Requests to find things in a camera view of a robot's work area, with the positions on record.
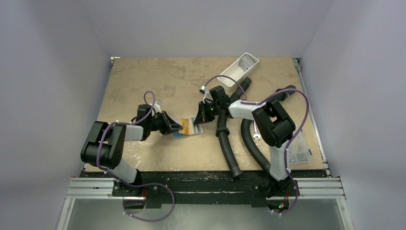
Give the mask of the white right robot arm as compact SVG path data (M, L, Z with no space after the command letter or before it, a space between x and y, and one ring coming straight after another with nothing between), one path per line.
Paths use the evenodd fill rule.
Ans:
M247 102L240 98L246 93L247 88L248 85L242 83L231 96L228 96L222 86L211 89L202 86L200 93L203 100L199 102L194 124L200 125L217 120L215 135L220 148L233 177L239 177L242 172L231 149L228 138L230 132L226 124L228 118L240 118L243 143L270 178L267 197L286 193L288 185L293 182L288 162L288 148L301 128L296 127L281 102L298 90L295 86L288 85L278 89L262 102ZM250 135L251 124L255 124L262 140L269 146L271 156L269 161Z

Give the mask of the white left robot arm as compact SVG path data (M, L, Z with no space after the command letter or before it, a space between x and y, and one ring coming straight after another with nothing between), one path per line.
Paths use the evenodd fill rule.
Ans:
M95 121L81 149L82 162L98 167L124 184L131 196L142 192L143 183L137 179L139 170L123 159L124 143L145 141L150 133L158 131L168 135L182 130L158 105L141 104L131 123Z

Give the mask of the beige leather card holder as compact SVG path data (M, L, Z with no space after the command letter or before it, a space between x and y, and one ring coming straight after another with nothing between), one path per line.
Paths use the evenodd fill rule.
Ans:
M196 135L203 134L203 127L202 125L195 125L196 117L189 117L189 118L181 118L176 122L182 126L181 130L175 131L171 134L172 140L181 139L181 138L188 138Z

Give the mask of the orange picture credit card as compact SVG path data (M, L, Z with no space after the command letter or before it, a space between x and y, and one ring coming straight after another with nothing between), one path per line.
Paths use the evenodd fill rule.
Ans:
M183 135L194 134L194 124L192 118L180 118L179 124L181 124L182 126L182 129L179 130L179 133Z

